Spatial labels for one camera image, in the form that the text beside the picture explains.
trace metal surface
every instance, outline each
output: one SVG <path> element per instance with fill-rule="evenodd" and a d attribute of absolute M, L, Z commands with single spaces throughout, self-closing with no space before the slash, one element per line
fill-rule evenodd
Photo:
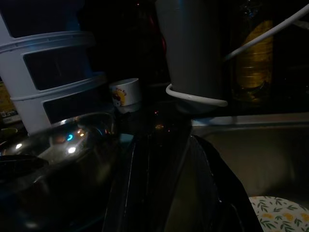
<path fill-rule="evenodd" d="M 105 113 L 63 120 L 1 150 L 0 230 L 67 231 L 102 217 L 118 150 Z"/>
<path fill-rule="evenodd" d="M 309 207 L 309 114 L 218 117 L 193 121 L 249 197 L 281 197 Z"/>

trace yellow liquid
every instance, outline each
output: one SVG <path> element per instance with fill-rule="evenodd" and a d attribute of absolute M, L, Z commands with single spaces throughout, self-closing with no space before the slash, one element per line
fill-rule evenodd
<path fill-rule="evenodd" d="M 272 21 L 259 24 L 243 45 L 271 29 Z M 233 97 L 239 101 L 261 102 L 269 96 L 272 79 L 273 37 L 269 37 L 236 57 L 232 80 Z"/>

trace gray cylindrical container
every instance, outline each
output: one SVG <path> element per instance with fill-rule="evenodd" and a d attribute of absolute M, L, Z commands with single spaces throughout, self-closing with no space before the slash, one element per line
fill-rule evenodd
<path fill-rule="evenodd" d="M 221 99 L 219 27 L 214 0 L 158 0 L 156 10 L 167 43 L 167 62 L 173 90 Z M 215 109 L 181 101 L 187 113 Z"/>

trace stacked plastic container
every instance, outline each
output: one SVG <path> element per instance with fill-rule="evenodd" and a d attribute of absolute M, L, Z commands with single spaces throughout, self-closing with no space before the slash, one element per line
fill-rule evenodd
<path fill-rule="evenodd" d="M 84 0 L 0 1 L 0 76 L 29 133 L 53 123 L 44 103 L 96 88 L 76 13 Z"/>

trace sink basin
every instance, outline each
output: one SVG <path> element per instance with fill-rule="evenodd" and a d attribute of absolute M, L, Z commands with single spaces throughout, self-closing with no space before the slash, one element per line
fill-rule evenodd
<path fill-rule="evenodd" d="M 249 197 L 281 197 L 309 207 L 307 113 L 216 121 L 197 123 L 193 134 L 217 149 Z"/>

